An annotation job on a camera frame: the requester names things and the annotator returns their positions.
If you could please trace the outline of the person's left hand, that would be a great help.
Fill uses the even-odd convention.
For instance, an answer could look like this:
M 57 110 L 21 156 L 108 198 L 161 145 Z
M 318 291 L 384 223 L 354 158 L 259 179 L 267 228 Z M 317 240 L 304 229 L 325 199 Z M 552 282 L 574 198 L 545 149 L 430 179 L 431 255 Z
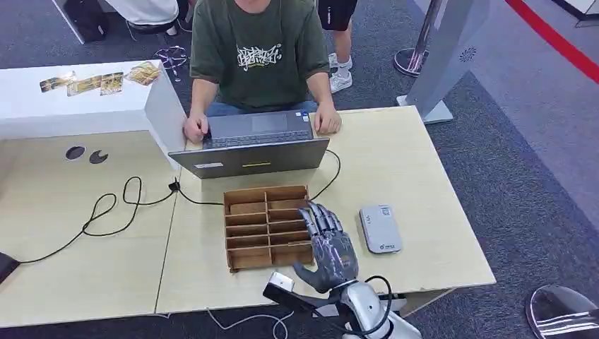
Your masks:
M 332 102 L 321 102 L 315 115 L 314 128 L 318 134 L 337 133 L 341 127 L 341 118 Z

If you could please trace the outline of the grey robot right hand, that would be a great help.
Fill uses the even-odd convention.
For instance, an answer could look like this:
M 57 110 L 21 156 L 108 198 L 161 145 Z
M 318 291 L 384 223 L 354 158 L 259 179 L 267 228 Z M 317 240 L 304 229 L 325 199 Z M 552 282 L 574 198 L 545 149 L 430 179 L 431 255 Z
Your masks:
M 359 272 L 356 253 L 336 214 L 311 201 L 299 212 L 309 232 L 317 269 L 312 271 L 295 262 L 292 267 L 296 275 L 320 294 L 356 280 Z

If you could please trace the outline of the person's right hand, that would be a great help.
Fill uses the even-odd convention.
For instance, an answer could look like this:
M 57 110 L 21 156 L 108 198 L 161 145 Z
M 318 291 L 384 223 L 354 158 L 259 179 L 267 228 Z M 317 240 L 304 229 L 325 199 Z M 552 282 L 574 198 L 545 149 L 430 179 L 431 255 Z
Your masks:
M 200 144 L 209 132 L 209 123 L 207 116 L 200 112 L 191 113 L 184 123 L 184 135 L 193 144 Z

